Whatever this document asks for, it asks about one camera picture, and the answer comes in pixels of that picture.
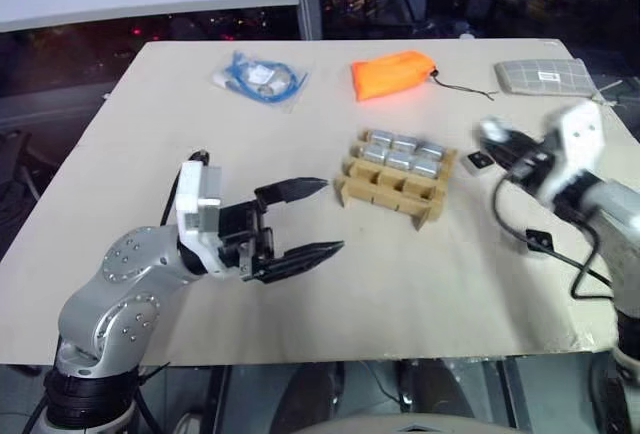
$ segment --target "drawstring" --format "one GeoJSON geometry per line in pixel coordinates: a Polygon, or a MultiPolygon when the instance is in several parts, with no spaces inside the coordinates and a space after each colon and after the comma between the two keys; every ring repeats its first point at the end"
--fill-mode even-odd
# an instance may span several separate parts
{"type": "Polygon", "coordinates": [[[439,86],[442,86],[442,87],[447,87],[449,89],[455,89],[457,91],[475,92],[476,94],[482,94],[483,96],[486,96],[490,101],[495,101],[495,99],[493,97],[491,97],[492,94],[498,94],[500,92],[500,91],[489,91],[489,92],[478,91],[476,89],[471,89],[469,87],[453,86],[451,84],[445,84],[444,82],[440,82],[440,80],[438,80],[438,75],[439,74],[440,73],[438,72],[438,70],[434,69],[433,72],[431,73],[431,77],[433,77],[433,80],[436,81],[436,84],[438,84],[439,86]]]}

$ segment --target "floor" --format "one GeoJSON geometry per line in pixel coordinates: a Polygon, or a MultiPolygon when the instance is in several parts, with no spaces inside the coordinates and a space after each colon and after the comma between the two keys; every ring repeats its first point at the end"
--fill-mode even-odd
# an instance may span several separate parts
{"type": "MultiPolygon", "coordinates": [[[[590,359],[591,354],[584,353],[532,356],[514,361],[524,400],[517,406],[516,415],[522,430],[534,434],[597,432],[587,390],[590,359]]],[[[368,364],[387,391],[397,392],[393,363],[368,364]]],[[[446,364],[478,420],[508,425],[503,401],[497,399],[491,387],[491,374],[488,374],[494,361],[452,359],[446,364]]],[[[268,434],[280,397],[298,366],[233,367],[216,434],[268,434]]],[[[0,432],[21,432],[27,415],[42,394],[43,376],[29,378],[8,366],[0,366],[0,432]]],[[[208,368],[168,368],[143,386],[143,393],[159,424],[170,433],[183,413],[202,413],[208,384],[208,368]]],[[[345,390],[338,417],[398,412],[398,406],[380,392],[361,363],[345,364],[345,390]]],[[[143,422],[133,432],[150,433],[143,422]]]]}

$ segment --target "robotic arm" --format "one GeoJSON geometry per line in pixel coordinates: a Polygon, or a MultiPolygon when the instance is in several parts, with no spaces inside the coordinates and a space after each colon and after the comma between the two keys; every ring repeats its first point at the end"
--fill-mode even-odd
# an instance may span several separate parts
{"type": "Polygon", "coordinates": [[[221,207],[220,169],[208,155],[182,166],[177,225],[141,227],[118,239],[96,275],[71,296],[59,318],[55,365],[46,380],[47,406],[36,433],[118,433],[130,422],[138,366],[162,307],[205,274],[271,283],[306,272],[343,242],[315,243],[274,257],[264,226],[267,206],[307,197],[327,185],[289,179],[255,190],[256,199],[221,207]]]}
{"type": "MultiPolygon", "coordinates": [[[[481,145],[507,170],[494,193],[494,212],[499,186],[510,181],[586,233],[594,247],[591,260],[599,252],[606,262],[612,298],[576,292],[588,272],[589,261],[579,266],[572,296],[613,301],[618,317],[618,343],[613,356],[619,373],[619,395],[626,400],[627,412],[622,413],[626,419],[621,422],[628,428],[620,432],[635,434],[640,432],[640,194],[617,182],[602,181],[590,172],[604,146],[595,103],[577,105],[551,119],[548,127],[545,138],[537,142],[500,121],[488,120],[480,125],[476,135],[481,145]]],[[[548,250],[518,233],[512,234],[539,250],[548,250]]]]}

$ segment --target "orange pouch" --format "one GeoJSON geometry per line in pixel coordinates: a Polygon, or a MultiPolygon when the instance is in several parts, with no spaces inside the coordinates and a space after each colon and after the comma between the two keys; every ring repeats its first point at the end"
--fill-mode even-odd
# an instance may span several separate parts
{"type": "Polygon", "coordinates": [[[435,71],[433,59],[416,51],[404,51],[373,61],[351,65],[358,101],[409,89],[435,71]]]}

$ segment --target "gray pouch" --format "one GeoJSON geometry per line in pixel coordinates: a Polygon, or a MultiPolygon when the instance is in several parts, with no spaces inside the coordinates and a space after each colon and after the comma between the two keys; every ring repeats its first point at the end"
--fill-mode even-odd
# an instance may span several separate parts
{"type": "Polygon", "coordinates": [[[598,92],[580,59],[523,59],[495,68],[502,88],[513,94],[592,97],[598,92]]]}

